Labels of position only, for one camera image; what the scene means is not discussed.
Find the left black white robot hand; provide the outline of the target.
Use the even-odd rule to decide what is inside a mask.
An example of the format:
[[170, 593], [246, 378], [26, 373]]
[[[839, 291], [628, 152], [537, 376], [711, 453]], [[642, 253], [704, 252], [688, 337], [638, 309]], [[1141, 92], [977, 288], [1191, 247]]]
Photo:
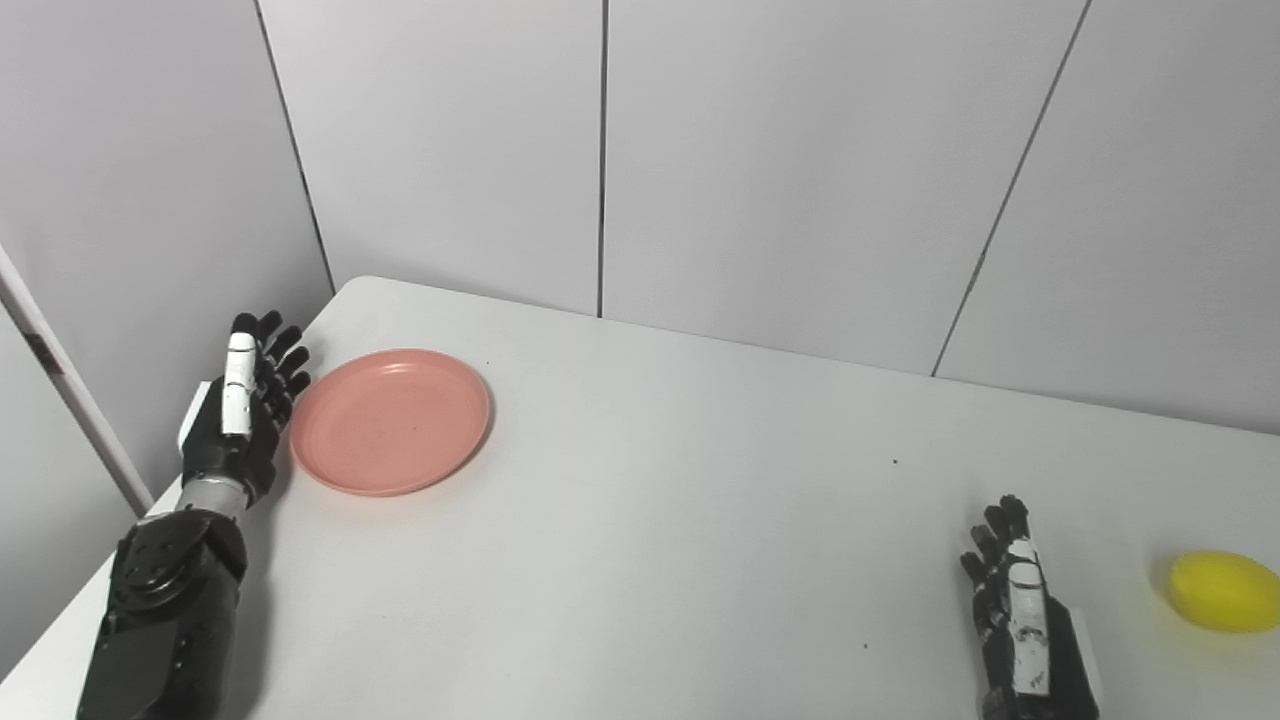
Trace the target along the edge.
[[236, 316], [223, 373], [198, 387], [179, 430], [183, 488], [212, 489], [243, 510], [270, 493], [282, 436], [312, 382], [302, 336], [278, 310]]

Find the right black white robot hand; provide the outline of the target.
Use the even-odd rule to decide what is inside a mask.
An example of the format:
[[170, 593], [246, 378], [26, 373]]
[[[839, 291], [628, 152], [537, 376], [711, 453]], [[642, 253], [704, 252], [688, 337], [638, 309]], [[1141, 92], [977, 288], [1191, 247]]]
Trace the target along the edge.
[[1097, 667], [1083, 619], [1050, 591], [1025, 503], [1002, 496], [960, 557], [987, 687], [980, 719], [1097, 719]]

